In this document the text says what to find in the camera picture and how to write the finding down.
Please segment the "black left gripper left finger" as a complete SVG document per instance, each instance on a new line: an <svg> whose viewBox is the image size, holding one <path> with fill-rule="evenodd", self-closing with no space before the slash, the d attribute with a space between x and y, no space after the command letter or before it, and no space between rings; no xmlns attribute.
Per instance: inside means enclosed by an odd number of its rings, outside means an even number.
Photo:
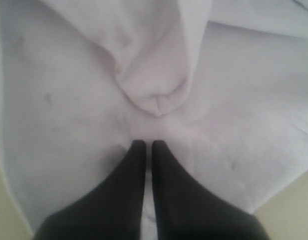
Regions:
<svg viewBox="0 0 308 240"><path fill-rule="evenodd" d="M145 172L146 143L136 140L100 185L49 216L36 232L36 239L140 239Z"/></svg>

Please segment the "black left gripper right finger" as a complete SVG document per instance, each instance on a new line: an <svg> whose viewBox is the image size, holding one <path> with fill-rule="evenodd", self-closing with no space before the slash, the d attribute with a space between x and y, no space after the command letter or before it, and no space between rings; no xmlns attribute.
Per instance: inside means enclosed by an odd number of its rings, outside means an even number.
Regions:
<svg viewBox="0 0 308 240"><path fill-rule="evenodd" d="M257 218L215 196L174 157L152 144L152 186L160 240L267 240Z"/></svg>

